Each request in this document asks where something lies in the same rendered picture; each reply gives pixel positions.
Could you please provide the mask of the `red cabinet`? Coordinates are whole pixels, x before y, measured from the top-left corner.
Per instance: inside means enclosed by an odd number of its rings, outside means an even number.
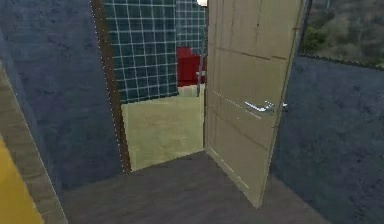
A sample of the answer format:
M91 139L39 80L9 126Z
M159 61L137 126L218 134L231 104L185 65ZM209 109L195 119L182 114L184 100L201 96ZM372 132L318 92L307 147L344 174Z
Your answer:
M177 48L177 81L178 86L196 85L200 67L200 56L193 54L190 47Z

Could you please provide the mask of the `beige wooden room door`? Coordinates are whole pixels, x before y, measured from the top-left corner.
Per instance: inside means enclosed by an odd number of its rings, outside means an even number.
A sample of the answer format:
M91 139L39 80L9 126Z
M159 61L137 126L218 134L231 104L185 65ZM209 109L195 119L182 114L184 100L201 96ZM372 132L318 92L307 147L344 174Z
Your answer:
M263 203L307 0L208 0L204 150ZM245 105L275 105L274 113Z

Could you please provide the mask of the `window with dark frame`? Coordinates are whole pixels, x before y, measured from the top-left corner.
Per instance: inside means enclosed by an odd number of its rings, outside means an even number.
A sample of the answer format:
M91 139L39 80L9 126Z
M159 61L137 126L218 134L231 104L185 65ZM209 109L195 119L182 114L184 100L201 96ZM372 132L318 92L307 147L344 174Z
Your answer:
M307 0L299 55L384 71L384 0Z

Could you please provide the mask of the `yellow door with wooden frame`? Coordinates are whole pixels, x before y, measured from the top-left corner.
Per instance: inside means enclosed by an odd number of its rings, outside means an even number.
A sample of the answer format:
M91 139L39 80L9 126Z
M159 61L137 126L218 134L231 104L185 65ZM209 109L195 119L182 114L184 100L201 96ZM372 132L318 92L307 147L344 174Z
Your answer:
M69 224L2 63L0 224Z

